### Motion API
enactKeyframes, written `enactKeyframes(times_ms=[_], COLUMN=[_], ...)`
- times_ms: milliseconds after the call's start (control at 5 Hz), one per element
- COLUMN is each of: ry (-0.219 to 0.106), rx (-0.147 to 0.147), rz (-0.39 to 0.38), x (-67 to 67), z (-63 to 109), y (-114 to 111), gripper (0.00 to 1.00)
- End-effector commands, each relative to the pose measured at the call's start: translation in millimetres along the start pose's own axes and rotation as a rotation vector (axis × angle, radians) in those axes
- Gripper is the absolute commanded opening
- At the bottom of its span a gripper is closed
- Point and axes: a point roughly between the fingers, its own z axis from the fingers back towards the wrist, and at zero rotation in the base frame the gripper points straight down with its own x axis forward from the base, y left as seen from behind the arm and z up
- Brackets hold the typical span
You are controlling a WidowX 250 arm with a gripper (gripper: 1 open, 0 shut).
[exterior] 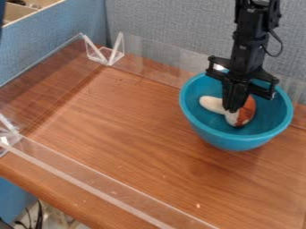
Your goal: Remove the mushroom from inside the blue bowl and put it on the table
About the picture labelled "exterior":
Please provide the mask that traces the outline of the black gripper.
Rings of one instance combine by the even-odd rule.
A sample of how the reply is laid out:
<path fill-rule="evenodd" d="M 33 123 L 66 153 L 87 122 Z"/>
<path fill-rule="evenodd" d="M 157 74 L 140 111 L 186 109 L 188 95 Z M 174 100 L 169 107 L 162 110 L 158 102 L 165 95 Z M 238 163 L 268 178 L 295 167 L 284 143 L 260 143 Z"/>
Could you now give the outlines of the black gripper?
<path fill-rule="evenodd" d="M 230 58 L 212 55 L 208 75 L 221 81 L 222 105 L 226 111 L 242 108 L 252 94 L 272 100 L 280 79 L 264 69 L 266 42 L 253 44 L 234 43 Z"/>

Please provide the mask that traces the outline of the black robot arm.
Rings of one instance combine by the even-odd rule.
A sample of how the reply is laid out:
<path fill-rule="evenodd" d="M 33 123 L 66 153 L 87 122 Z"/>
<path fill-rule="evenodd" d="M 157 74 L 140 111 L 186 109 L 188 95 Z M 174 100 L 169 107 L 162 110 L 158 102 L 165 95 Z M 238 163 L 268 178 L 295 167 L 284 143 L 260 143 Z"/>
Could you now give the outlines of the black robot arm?
<path fill-rule="evenodd" d="M 206 74 L 221 81 L 222 106 L 236 113 L 252 94 L 272 100 L 280 79 L 264 69 L 266 55 L 280 57 L 284 42 L 275 29 L 280 0 L 236 0 L 232 58 L 209 57 Z"/>

